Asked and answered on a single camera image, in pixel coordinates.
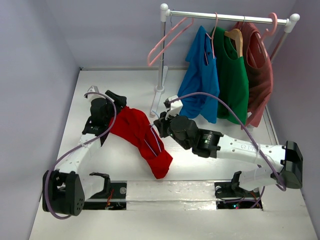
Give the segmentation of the light blue wire hanger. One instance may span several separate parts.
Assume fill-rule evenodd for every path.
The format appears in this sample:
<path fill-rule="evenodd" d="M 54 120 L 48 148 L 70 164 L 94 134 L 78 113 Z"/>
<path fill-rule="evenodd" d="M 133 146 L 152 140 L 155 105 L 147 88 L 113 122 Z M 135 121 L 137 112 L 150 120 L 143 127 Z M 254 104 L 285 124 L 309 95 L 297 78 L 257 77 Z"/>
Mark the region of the light blue wire hanger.
<path fill-rule="evenodd" d="M 156 116 L 158 119 L 160 118 L 159 114 L 158 114 L 156 111 L 152 110 L 151 112 L 154 113 L 155 116 Z M 159 153 L 161 153 L 161 152 L 162 152 L 162 149 L 161 149 L 160 143 L 159 143 L 159 141 L 158 141 L 158 138 L 157 138 L 157 136 L 156 136 L 156 133 L 155 133 L 155 131 L 154 131 L 154 126 L 155 126 L 154 123 L 153 123 L 153 124 L 151 124 L 151 123 L 149 124 L 150 132 L 153 134 L 153 137 L 154 137 L 154 140 L 155 140 L 156 145 L 157 145 L 157 147 L 158 147 Z M 152 153 L 157 157 L 158 154 L 157 154 L 157 153 L 155 152 L 155 150 L 151 147 L 151 145 L 150 145 L 145 139 L 144 139 L 144 142 L 145 142 L 146 145 L 149 147 L 149 149 L 152 151 Z"/>

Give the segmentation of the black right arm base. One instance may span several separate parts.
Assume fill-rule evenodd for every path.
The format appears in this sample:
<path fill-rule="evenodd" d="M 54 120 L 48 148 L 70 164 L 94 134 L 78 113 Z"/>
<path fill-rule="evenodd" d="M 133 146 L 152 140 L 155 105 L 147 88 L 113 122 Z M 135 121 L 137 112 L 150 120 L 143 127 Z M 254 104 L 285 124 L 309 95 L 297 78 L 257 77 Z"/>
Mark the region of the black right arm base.
<path fill-rule="evenodd" d="M 218 210 L 263 209 L 260 191 L 240 188 L 241 171 L 234 173 L 230 181 L 214 183 L 214 195 Z"/>

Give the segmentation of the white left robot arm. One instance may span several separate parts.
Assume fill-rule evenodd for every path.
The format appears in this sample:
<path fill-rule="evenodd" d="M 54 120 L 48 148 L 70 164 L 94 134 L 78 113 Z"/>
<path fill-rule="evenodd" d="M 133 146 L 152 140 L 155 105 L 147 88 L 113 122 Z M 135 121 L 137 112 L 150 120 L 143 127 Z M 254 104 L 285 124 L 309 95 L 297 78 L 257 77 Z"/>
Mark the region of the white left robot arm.
<path fill-rule="evenodd" d="M 42 209 L 60 220 L 78 216 L 88 199 L 109 200 L 114 193 L 110 176 L 91 169 L 90 163 L 127 105 L 127 98 L 110 90 L 99 93 L 95 86 L 84 96 L 90 101 L 90 116 L 77 146 L 63 154 L 42 178 Z"/>

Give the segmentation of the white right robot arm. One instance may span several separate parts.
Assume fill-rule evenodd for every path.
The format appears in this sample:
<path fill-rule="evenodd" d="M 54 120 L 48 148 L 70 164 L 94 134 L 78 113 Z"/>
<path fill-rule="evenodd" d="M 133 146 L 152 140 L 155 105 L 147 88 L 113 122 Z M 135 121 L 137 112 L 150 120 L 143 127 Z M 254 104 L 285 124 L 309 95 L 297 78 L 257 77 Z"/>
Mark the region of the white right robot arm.
<path fill-rule="evenodd" d="M 279 185 L 284 189 L 303 187 L 303 155 L 294 141 L 287 141 L 285 145 L 257 144 L 198 128 L 194 120 L 182 115 L 167 116 L 166 112 L 153 123 L 161 138 L 171 137 L 198 157 L 256 165 L 254 170 L 234 173 L 230 190 L 235 196 L 268 185 Z"/>

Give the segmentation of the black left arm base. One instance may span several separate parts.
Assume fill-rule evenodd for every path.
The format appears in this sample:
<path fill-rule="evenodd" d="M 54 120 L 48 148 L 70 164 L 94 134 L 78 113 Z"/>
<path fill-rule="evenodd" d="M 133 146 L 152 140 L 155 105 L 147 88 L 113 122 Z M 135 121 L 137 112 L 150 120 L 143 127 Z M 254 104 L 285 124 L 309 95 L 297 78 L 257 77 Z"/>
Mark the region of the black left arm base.
<path fill-rule="evenodd" d="M 127 182 L 111 181 L 106 173 L 92 172 L 84 181 L 83 210 L 126 210 Z"/>

